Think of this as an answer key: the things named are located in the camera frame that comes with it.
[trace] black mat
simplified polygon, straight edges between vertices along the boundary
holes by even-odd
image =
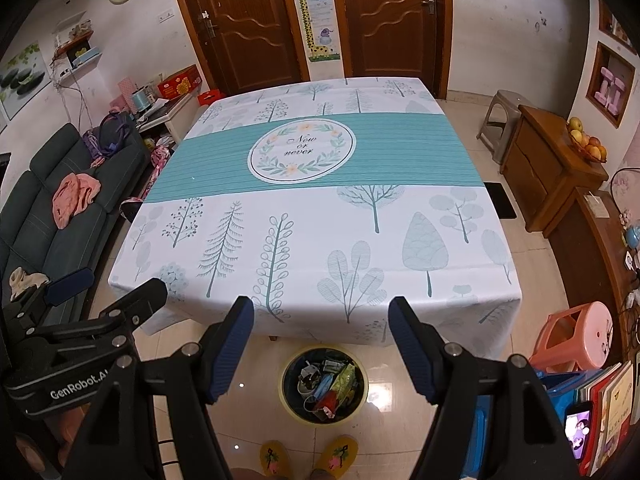
[[[499,219],[517,218],[516,211],[513,209],[507,192],[500,182],[485,182],[484,186],[489,192],[491,202],[494,203],[495,211],[498,213]]]

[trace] dark green sofa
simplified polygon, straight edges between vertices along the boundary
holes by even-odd
[[[17,267],[56,280],[73,270],[95,270],[118,218],[121,200],[132,190],[149,162],[149,151],[134,123],[124,147],[97,169],[72,124],[60,128],[31,159],[30,170],[16,182],[0,212],[2,305],[9,302],[9,275]],[[101,143],[115,142],[115,123],[107,121]],[[52,198],[69,173],[88,173],[100,181],[100,192],[84,212],[62,230],[56,227]],[[86,293],[51,309],[45,324],[80,319]]]

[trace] wooden door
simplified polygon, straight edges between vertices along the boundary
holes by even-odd
[[[356,76],[418,77],[432,92],[435,0],[345,0]]]
[[[193,3],[200,46],[223,91],[302,80],[283,0],[196,0],[196,16]]]

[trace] slipper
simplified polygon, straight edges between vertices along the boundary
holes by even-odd
[[[293,478],[287,450],[277,440],[270,440],[262,444],[260,448],[260,464],[266,476]]]
[[[339,436],[324,449],[314,469],[322,469],[334,478],[340,478],[356,460],[357,454],[358,443],[350,436]]]

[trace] stack of books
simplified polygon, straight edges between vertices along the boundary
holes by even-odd
[[[591,434],[579,465],[581,475],[593,475],[601,468],[624,441],[629,426],[638,421],[640,396],[636,384],[634,399],[636,377],[631,362],[618,363],[606,368],[578,389],[578,402],[593,403]]]

